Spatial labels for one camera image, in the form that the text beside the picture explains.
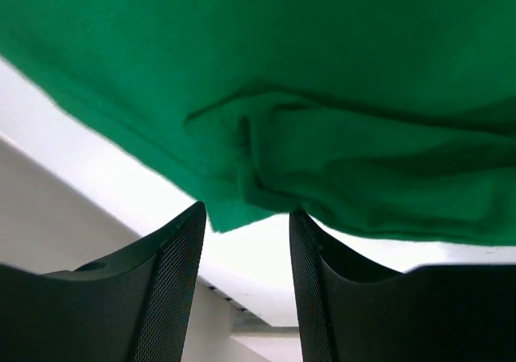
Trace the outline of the aluminium table edge rail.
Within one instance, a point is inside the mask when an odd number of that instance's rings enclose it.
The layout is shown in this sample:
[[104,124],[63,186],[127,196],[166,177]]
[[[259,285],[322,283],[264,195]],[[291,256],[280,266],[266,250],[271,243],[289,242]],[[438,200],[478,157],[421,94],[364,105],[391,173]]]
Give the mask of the aluminium table edge rail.
[[235,333],[266,333],[275,335],[294,335],[298,333],[297,327],[274,327],[269,325],[262,318],[253,314],[250,310],[240,305],[233,298],[227,296],[217,287],[206,283],[203,285],[235,310],[235,316],[232,319],[233,331]]

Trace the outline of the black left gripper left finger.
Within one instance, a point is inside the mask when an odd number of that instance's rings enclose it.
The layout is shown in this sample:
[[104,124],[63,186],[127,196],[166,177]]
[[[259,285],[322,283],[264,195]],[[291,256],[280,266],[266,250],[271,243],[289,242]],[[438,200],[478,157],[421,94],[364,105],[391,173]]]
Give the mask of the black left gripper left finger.
[[1,267],[4,361],[178,361],[206,228],[196,202],[73,271]]

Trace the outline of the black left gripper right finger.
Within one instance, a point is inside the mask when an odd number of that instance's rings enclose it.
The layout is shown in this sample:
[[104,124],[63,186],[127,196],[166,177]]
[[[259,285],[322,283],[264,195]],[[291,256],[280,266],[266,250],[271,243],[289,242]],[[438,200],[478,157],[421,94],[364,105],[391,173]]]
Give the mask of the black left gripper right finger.
[[512,361],[515,267],[424,265],[400,273],[289,216],[305,361]]

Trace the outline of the green t shirt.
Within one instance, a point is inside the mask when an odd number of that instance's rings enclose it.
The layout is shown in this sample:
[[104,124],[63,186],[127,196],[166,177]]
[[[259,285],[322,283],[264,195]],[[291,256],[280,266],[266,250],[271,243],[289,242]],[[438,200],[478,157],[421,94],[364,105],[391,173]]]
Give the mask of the green t shirt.
[[1,0],[1,54],[216,231],[515,243],[515,0]]

